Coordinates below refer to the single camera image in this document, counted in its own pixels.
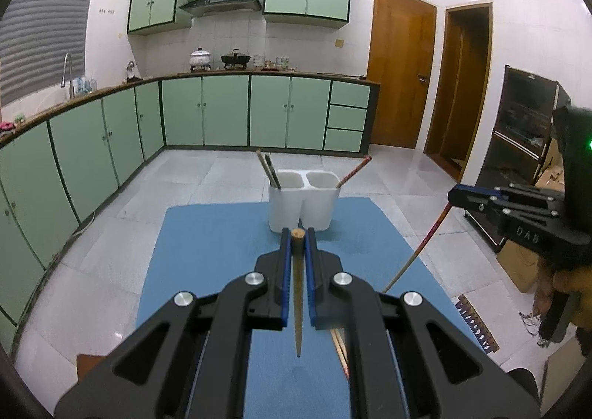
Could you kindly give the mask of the person's right hand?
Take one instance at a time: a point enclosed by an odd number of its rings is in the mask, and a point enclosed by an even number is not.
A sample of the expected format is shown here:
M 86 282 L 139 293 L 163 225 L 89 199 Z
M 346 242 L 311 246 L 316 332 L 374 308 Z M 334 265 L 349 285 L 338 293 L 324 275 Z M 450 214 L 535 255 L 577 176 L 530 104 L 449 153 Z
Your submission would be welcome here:
M 538 259 L 538 283 L 533 314 L 542 319 L 540 335 L 549 341 L 557 326 L 551 313 L 555 297 L 577 294 L 579 302 L 570 317 L 582 355 L 591 354 L 591 266 L 578 269 L 553 269 L 545 259 Z

